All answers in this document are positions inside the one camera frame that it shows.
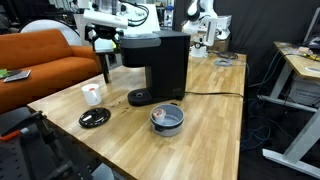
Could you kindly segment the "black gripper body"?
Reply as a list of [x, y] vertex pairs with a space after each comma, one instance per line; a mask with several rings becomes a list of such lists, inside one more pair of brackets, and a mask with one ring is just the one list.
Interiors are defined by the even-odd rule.
[[114, 27], [102, 25], [85, 26], [85, 40], [92, 45], [93, 50], [96, 50], [95, 41], [99, 38], [111, 40], [114, 48], [118, 48], [120, 41], [116, 38], [117, 35], [122, 35], [122, 31], [117, 31]]

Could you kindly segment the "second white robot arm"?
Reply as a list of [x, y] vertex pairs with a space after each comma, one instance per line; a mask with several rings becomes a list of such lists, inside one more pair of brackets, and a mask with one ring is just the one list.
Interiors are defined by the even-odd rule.
[[192, 57], [206, 57], [207, 48], [212, 46], [215, 40], [225, 40], [230, 35], [232, 16], [218, 16], [213, 4], [214, 0], [192, 0], [187, 9], [187, 21], [182, 31], [191, 35]]

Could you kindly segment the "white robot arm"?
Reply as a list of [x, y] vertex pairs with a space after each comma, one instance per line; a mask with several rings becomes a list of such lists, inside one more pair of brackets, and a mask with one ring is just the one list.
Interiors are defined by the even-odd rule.
[[112, 40], [116, 46], [119, 45], [116, 36], [124, 35], [128, 20], [116, 15], [117, 5], [118, 0], [98, 0], [92, 4], [92, 10], [84, 10], [85, 40], [92, 45], [93, 50], [96, 50], [95, 41], [99, 38]]

